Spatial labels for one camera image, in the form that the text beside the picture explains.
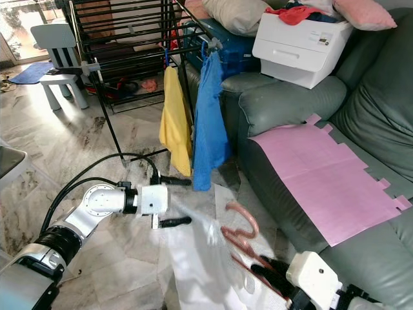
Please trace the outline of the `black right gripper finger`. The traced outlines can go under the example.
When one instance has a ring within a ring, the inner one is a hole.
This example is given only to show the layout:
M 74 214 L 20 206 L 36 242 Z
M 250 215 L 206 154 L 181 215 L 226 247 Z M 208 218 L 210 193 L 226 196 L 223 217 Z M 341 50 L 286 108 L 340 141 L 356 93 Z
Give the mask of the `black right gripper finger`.
M 251 271 L 257 276 L 262 277 L 270 287 L 276 290 L 281 297 L 287 297 L 287 278 L 286 275 L 277 274 L 271 266 L 251 265 Z
M 271 258 L 268 256 L 262 256 L 262 260 L 266 261 L 272 269 L 280 275 L 286 275 L 286 272 L 288 271 L 289 268 L 289 263 L 283 260 L 278 260 L 276 258 Z

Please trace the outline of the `pink plastic hanger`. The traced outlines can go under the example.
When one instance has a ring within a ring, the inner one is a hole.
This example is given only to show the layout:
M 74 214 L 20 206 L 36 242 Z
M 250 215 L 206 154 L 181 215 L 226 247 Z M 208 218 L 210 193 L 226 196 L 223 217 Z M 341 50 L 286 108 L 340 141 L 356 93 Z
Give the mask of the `pink plastic hanger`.
M 256 218 L 236 201 L 230 201 L 230 203 L 225 204 L 225 210 L 230 214 L 241 216 L 246 222 L 246 227 L 232 228 L 222 225 L 219 228 L 221 235 L 229 246 L 231 259 L 240 268 L 239 278 L 243 281 L 240 287 L 250 296 L 259 293 L 261 298 L 266 301 L 268 309 L 286 310 L 291 301 L 283 293 L 278 292 L 275 287 L 272 287 L 265 280 L 265 277 L 254 274 L 252 271 L 252 265 L 272 268 L 269 263 L 261 259 L 251 244 L 251 241 L 260 235 L 260 228 Z

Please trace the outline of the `white garment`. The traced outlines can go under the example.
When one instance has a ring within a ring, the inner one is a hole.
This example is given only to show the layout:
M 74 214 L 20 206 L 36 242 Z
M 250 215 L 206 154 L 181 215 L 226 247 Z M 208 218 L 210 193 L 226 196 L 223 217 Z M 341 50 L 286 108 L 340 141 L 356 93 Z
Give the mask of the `white garment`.
M 192 219 L 163 230 L 181 310 L 253 310 L 246 283 L 254 278 L 232 259 L 218 222 L 177 199 L 170 209 Z

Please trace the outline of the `yellow garment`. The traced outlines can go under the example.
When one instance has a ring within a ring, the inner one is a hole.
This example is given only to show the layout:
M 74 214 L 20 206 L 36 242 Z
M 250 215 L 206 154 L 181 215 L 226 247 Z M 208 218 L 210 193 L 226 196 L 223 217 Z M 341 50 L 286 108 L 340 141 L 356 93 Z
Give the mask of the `yellow garment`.
M 177 68 L 168 66 L 163 73 L 163 111 L 159 140 L 170 153 L 170 162 L 186 177 L 192 176 L 192 142 L 188 109 L 178 79 Z

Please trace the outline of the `blue garment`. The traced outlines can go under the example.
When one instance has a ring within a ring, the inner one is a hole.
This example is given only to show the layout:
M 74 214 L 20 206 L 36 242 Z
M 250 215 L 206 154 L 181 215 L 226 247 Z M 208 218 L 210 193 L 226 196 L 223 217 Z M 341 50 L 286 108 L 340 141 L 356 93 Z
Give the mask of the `blue garment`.
M 210 189 L 210 175 L 231 157 L 231 148 L 219 106 L 223 68 L 219 52 L 204 59 L 194 116 L 194 190 Z

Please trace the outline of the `pink foam mat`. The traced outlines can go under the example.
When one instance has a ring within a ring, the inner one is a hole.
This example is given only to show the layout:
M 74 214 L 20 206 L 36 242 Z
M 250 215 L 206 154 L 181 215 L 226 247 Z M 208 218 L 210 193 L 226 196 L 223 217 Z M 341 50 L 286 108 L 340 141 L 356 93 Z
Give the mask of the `pink foam mat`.
M 404 196 L 390 197 L 390 182 L 369 175 L 368 165 L 330 136 L 332 126 L 316 126 L 319 120 L 313 114 L 304 124 L 275 127 L 252 140 L 328 245 L 412 207 Z

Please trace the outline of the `grey-green sofa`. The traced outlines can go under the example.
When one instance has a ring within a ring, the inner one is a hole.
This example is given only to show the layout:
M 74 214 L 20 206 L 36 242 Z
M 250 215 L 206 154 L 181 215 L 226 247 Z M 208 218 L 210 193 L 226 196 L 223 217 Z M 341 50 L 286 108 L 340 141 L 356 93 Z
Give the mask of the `grey-green sofa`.
M 413 0 L 389 13 L 396 27 L 355 30 L 334 74 L 315 88 L 245 72 L 224 80 L 219 102 L 239 170 L 287 240 L 298 251 L 317 252 L 346 284 L 371 298 L 413 310 Z M 253 141 L 314 114 L 410 209 L 329 245 Z

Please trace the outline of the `blue suitcase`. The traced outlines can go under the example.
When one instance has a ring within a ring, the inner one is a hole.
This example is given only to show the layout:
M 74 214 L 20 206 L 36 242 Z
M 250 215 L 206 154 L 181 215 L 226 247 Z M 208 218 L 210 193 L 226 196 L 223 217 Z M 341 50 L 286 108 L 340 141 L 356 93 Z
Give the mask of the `blue suitcase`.
M 261 62 L 252 54 L 254 42 L 253 37 L 237 36 L 218 23 L 215 19 L 201 19 L 201 28 L 197 27 L 195 21 L 186 21 L 182 29 L 182 47 L 196 48 L 186 54 L 186 58 L 191 65 L 198 70 L 203 67 L 203 56 L 201 55 L 201 45 L 203 42 L 210 41 L 210 38 L 218 38 L 219 59 L 223 71 L 223 79 L 230 76 L 261 71 Z

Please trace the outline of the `grey folding chair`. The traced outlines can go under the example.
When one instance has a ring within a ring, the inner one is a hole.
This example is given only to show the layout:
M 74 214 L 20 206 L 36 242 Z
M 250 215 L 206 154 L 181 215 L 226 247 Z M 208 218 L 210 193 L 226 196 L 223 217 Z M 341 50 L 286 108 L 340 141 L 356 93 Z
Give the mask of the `grey folding chair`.
M 21 177 L 27 171 L 32 171 L 32 159 L 29 154 L 22 150 L 4 147 L 1 145 L 1 191 L 8 189 L 18 177 Z

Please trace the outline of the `beige pillow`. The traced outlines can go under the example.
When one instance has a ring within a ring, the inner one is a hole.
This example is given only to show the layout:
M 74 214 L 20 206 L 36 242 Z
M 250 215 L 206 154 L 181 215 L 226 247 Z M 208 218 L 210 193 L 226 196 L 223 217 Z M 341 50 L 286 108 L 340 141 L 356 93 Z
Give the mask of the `beige pillow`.
M 266 9 L 264 0 L 203 0 L 204 9 L 225 30 L 237 36 L 254 37 Z

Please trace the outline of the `blue floor mat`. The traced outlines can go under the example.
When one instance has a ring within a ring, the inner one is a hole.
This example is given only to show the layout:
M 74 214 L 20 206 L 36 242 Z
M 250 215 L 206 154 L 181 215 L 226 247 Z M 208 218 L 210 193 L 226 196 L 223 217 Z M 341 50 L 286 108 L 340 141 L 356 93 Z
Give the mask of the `blue floor mat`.
M 10 83 L 15 83 L 15 85 L 36 85 L 53 67 L 51 62 L 36 62 L 29 65 L 20 74 L 8 80 Z

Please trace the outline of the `white storage box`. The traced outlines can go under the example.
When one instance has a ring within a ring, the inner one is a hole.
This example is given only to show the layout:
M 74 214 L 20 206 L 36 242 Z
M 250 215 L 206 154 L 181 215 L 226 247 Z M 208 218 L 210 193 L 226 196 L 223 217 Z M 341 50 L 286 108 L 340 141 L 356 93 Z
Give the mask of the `white storage box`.
M 336 67 L 353 29 L 347 21 L 288 25 L 263 13 L 252 54 L 261 62 L 261 74 L 312 89 Z

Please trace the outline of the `white slatted child chair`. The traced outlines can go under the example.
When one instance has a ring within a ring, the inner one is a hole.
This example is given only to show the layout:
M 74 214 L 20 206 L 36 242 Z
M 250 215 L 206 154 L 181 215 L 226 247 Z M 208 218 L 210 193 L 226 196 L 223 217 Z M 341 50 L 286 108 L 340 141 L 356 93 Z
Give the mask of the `white slatted child chair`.
M 83 67 L 77 58 L 74 34 L 66 23 L 54 23 L 33 26 L 30 29 L 39 48 L 47 50 L 55 74 L 45 74 L 39 79 L 46 98 L 53 111 L 61 109 L 58 99 L 52 92 L 51 86 L 58 85 L 65 97 L 72 97 L 80 109 L 89 107 L 85 95 L 77 85 L 77 80 L 83 76 Z

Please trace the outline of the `red garment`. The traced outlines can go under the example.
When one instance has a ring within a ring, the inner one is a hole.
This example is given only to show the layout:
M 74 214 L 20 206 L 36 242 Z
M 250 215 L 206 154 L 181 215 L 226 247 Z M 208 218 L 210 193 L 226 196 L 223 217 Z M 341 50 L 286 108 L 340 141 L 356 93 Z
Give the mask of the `red garment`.
M 267 8 L 265 13 L 277 15 L 283 23 L 287 25 L 298 25 L 303 20 L 307 20 L 308 17 L 316 15 L 316 17 L 324 17 L 324 13 L 321 9 L 312 8 L 312 6 L 297 5 L 292 8 L 282 8 L 274 10 Z

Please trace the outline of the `pink pillow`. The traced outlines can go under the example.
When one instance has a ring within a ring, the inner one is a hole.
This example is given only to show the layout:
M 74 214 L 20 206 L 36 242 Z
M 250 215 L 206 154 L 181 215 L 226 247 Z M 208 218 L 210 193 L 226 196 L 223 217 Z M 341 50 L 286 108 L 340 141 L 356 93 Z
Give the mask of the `pink pillow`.
M 375 0 L 334 0 L 333 6 L 354 28 L 364 32 L 396 28 L 393 17 Z

